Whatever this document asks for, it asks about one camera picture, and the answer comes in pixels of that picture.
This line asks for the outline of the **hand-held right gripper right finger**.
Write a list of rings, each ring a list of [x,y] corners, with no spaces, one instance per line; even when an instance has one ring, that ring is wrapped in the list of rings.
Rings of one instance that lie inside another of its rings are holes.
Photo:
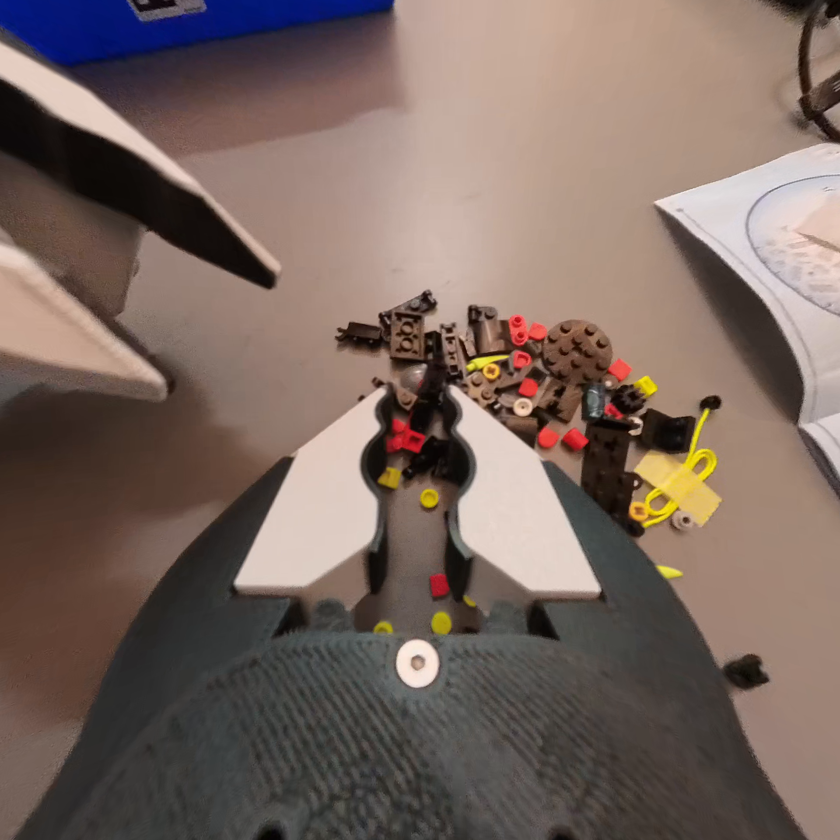
[[[533,448],[454,386],[446,421],[456,497],[448,510],[446,575],[455,599],[561,602],[602,588]]]

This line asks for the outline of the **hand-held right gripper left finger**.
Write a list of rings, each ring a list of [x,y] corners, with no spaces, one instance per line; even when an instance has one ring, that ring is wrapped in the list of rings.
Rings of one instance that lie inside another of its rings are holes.
[[[367,596],[380,495],[363,456],[382,442],[391,395],[391,388],[379,387],[294,453],[234,579],[237,594]]]

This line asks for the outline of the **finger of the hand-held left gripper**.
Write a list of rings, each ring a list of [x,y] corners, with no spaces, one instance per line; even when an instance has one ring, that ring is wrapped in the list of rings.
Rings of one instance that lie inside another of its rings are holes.
[[[160,403],[165,375],[2,231],[1,399],[43,387]]]
[[[2,30],[2,242],[98,314],[125,308],[140,241],[265,289],[280,264],[158,146],[72,75]]]

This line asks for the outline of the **pile of lego pieces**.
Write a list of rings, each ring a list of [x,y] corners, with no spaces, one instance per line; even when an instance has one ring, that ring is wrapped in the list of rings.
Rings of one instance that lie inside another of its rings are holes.
[[[699,416],[670,416],[648,407],[656,384],[648,377],[630,383],[631,368],[613,357],[612,342],[593,322],[567,319],[547,329],[472,304],[465,331],[456,322],[426,331],[436,306],[425,290],[380,312],[377,323],[351,321],[335,335],[337,343],[387,347],[413,373],[395,387],[406,420],[395,423],[386,445],[389,453],[410,453],[405,481],[430,474],[456,482],[453,434],[428,431],[452,385],[534,451],[561,445],[581,453],[583,492],[635,539],[665,521],[698,528],[718,509],[720,498],[706,486],[717,456],[699,440],[721,407],[719,395],[700,401]]]

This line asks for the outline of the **small black lego piece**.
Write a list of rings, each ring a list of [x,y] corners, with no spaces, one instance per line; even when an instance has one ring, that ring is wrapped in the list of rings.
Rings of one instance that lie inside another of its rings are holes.
[[[721,667],[726,680],[739,690],[752,690],[770,683],[770,675],[758,654],[745,654],[730,659]]]

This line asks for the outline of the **lego instruction booklet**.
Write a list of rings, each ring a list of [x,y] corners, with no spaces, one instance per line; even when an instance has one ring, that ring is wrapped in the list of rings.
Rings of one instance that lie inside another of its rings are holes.
[[[839,147],[819,143],[654,206],[760,299],[802,382],[798,428],[839,481]]]

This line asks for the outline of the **blue storage bin with tag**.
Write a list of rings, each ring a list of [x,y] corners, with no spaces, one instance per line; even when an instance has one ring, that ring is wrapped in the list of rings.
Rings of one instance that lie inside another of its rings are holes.
[[[2,29],[75,66],[386,13],[393,1],[2,1]]]

